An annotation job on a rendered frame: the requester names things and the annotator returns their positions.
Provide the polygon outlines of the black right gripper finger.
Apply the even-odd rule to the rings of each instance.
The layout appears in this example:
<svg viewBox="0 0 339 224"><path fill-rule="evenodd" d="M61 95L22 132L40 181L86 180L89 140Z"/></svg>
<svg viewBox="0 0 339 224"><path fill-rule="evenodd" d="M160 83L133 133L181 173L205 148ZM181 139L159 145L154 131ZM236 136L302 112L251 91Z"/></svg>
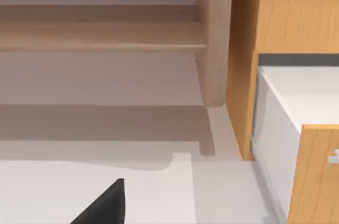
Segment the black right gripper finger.
<svg viewBox="0 0 339 224"><path fill-rule="evenodd" d="M117 179L70 224L124 224L124 179Z"/></svg>

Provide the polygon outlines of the pale wooden open shelf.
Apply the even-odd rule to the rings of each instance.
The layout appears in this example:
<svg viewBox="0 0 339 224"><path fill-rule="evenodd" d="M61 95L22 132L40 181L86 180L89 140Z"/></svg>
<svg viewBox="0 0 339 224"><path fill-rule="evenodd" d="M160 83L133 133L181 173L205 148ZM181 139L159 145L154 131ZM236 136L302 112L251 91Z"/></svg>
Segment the pale wooden open shelf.
<svg viewBox="0 0 339 224"><path fill-rule="evenodd" d="M230 0L192 5L3 5L0 52L193 53L203 102L225 102Z"/></svg>

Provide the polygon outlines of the pulled-out white drawer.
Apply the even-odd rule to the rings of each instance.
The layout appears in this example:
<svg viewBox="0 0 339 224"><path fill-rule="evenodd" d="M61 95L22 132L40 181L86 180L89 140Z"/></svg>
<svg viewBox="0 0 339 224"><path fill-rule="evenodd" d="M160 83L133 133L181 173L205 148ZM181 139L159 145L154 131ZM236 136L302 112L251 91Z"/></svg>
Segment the pulled-out white drawer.
<svg viewBox="0 0 339 224"><path fill-rule="evenodd" d="M252 151L280 224L288 224L303 125L339 125L339 67L262 67Z"/></svg>

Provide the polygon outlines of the pale wooden drawer front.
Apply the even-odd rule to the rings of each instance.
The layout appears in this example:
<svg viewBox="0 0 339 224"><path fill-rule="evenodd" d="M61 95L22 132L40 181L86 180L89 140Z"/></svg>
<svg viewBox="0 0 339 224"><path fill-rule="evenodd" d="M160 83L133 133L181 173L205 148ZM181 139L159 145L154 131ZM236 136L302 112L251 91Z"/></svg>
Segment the pale wooden drawer front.
<svg viewBox="0 0 339 224"><path fill-rule="evenodd" d="M339 125L303 125L288 224L339 224Z"/></svg>

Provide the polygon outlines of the orange wooden cupboard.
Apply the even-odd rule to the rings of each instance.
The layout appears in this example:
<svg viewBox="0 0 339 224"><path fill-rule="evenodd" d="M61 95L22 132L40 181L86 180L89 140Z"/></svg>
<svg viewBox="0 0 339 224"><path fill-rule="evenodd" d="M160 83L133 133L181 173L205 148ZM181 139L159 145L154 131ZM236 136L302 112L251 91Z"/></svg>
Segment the orange wooden cupboard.
<svg viewBox="0 0 339 224"><path fill-rule="evenodd" d="M253 159L260 55L339 56L339 0L232 0L226 106L244 160Z"/></svg>

